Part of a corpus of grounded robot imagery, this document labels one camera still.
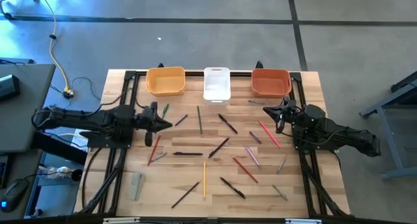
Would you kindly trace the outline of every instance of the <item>gray table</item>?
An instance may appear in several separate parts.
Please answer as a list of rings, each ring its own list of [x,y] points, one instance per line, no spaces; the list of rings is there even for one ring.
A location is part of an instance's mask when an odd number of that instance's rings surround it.
[[[35,174],[38,171],[43,151],[73,161],[76,155],[78,163],[82,159],[85,161],[85,152],[35,132],[31,124],[31,116],[44,104],[54,71],[55,65],[53,64],[0,65],[0,77],[15,75],[20,80],[21,92],[15,98],[0,102],[0,153],[12,155],[7,184],[15,179]],[[21,219],[25,214],[28,215],[28,210],[33,209],[33,206],[27,205],[29,200],[34,201],[36,205],[37,198],[34,198],[31,188],[38,187],[37,182],[34,182],[38,180],[31,177],[28,181],[31,184],[18,207],[10,213],[0,211],[0,220]],[[5,189],[0,189],[0,197],[4,192]]]

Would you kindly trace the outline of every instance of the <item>concrete floor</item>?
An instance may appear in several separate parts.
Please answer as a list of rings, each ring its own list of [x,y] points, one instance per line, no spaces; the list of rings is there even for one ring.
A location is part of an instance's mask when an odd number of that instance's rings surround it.
[[[48,1],[60,16],[291,19],[288,0]],[[295,5],[300,20],[417,21],[416,0],[295,0]],[[43,1],[8,0],[3,6],[21,15],[50,15]],[[0,21],[0,57],[51,63],[48,35],[52,29],[52,22]],[[382,139],[379,158],[368,158],[349,147],[340,150],[352,214],[415,223],[417,178],[379,178],[394,163],[379,120],[362,120],[358,112],[387,95],[390,85],[416,71],[417,27],[302,25],[300,33],[308,70],[320,74],[330,118],[353,128],[367,128]],[[57,36],[54,53],[68,78],[91,78],[98,95],[110,68],[151,68],[163,62],[187,69],[226,66],[251,70],[260,59],[267,67],[300,70],[292,25],[59,22]],[[63,88],[58,71],[52,83]],[[86,81],[75,83],[72,109],[98,106],[90,93],[77,92],[88,88]],[[46,100],[50,104],[64,107],[68,102],[51,90]],[[38,207],[50,216],[69,214],[73,196],[60,197],[66,206],[46,201],[56,193],[75,192],[74,188],[45,189]]]

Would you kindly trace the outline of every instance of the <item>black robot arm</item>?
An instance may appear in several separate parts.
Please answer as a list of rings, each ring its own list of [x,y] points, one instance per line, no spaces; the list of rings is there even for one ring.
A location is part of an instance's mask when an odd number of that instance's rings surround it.
[[[129,105],[119,105],[109,110],[95,112],[66,110],[60,107],[45,107],[32,117],[37,130],[54,129],[60,126],[89,130],[81,135],[92,139],[88,147],[127,148],[131,144],[134,129],[146,130],[145,144],[152,145],[152,133],[172,127],[158,114],[158,104],[145,106],[142,113],[135,115],[135,109]]]
[[[276,133],[282,133],[285,122],[291,124],[295,145],[299,145],[297,141],[305,142],[301,150],[337,150],[349,145],[367,156],[381,155],[379,140],[374,134],[338,125],[326,118],[326,113],[316,105],[300,109],[295,101],[285,98],[281,105],[263,110],[276,122]]]

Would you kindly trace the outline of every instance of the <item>green pencil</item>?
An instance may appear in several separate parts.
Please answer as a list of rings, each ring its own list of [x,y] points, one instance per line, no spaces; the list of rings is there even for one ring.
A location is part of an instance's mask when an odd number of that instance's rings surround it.
[[[169,104],[167,104],[167,105],[164,107],[164,110],[162,111],[162,119],[164,119],[165,114],[168,112],[168,107],[169,107]]]
[[[201,136],[203,136],[203,127],[201,125],[201,116],[200,116],[200,107],[199,106],[197,106],[197,112],[198,112],[198,121],[200,123],[200,134],[201,134]]]

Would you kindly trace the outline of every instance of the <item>wooden table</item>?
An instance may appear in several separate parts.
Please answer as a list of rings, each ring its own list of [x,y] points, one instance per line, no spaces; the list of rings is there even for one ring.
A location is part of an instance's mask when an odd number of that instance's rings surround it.
[[[125,70],[109,70],[104,86],[102,102],[111,102],[121,93]],[[317,72],[302,72],[304,92],[308,104],[315,104],[326,110],[319,75]],[[180,96],[155,97],[146,91],[145,77],[141,77],[137,99],[140,104],[149,105],[158,102],[158,114],[169,103],[165,119],[173,124],[185,114],[185,119],[177,127],[161,132],[162,138],[156,149],[156,155],[168,152],[164,158],[151,163],[147,161],[152,147],[144,143],[145,131],[136,131],[132,148],[128,150],[122,186],[120,192],[118,216],[167,216],[167,217],[307,217],[306,198],[301,177],[298,153],[293,148],[292,139],[284,135],[275,135],[280,142],[278,148],[258,120],[263,121],[271,132],[275,131],[273,120],[263,112],[262,106],[249,103],[255,98],[251,93],[251,80],[247,77],[231,78],[231,101],[224,105],[205,105],[203,99],[203,78],[187,77],[186,91]],[[266,106],[278,105],[280,99],[260,99]],[[203,137],[200,136],[196,106],[200,106],[203,121]],[[238,131],[234,134],[217,116],[221,113]],[[252,131],[260,140],[258,145],[249,135]],[[285,133],[290,133],[286,126]],[[211,159],[212,152],[226,137],[229,142]],[[261,169],[254,164],[245,151],[249,146]],[[202,152],[204,156],[174,156],[173,152]],[[103,149],[94,159],[87,175],[86,200],[89,201],[103,183],[104,171],[108,160],[108,149]],[[256,184],[232,159],[236,156],[258,179]],[[279,175],[278,166],[287,158]],[[319,170],[323,186],[339,207],[349,213],[345,188],[337,158],[329,153],[317,151]],[[207,198],[203,199],[203,185],[200,183],[174,209],[171,208],[184,193],[197,181],[203,181],[203,162],[207,162]],[[137,201],[129,199],[130,182],[133,172],[145,173],[145,184]],[[230,181],[246,195],[240,198],[227,187],[220,176]],[[271,186],[274,184],[289,201],[280,197]],[[108,195],[109,207],[112,187]],[[316,210],[318,209],[317,193],[312,190]],[[75,211],[81,209],[81,185],[77,196]]]

